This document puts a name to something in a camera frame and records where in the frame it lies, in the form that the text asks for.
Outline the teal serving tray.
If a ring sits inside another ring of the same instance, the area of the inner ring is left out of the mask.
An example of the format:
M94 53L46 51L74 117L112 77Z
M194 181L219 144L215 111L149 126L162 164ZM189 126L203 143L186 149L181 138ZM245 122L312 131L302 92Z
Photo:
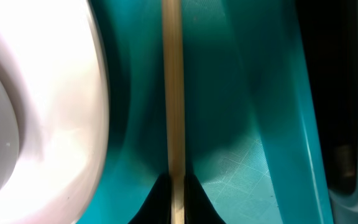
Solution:
M111 88L81 223L129 223L168 170L160 1L93 1ZM198 223L332 223L294 1L183 1L186 169Z

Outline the wooden chopstick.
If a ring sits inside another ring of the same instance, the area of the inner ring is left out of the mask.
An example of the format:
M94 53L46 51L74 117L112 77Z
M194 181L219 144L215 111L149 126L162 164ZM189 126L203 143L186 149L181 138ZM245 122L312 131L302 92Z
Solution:
M180 0L162 0L162 36L171 222L185 222L185 94Z

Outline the pale pink plate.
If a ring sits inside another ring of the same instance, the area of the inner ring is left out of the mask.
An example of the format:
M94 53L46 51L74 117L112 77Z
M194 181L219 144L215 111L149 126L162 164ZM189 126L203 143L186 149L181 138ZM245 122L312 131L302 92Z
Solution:
M76 223L101 178L109 123L90 2L0 1L0 81L20 137L0 223Z

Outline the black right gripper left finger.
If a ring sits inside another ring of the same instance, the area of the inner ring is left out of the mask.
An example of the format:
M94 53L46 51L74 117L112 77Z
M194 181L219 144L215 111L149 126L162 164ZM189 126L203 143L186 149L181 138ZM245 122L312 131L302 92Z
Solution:
M171 178L168 174L160 174L129 224L170 224L171 204Z

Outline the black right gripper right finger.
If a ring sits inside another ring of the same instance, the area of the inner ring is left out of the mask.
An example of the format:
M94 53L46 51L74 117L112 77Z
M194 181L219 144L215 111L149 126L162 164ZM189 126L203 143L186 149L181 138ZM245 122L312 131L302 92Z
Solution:
M225 224L194 174L185 176L185 224Z

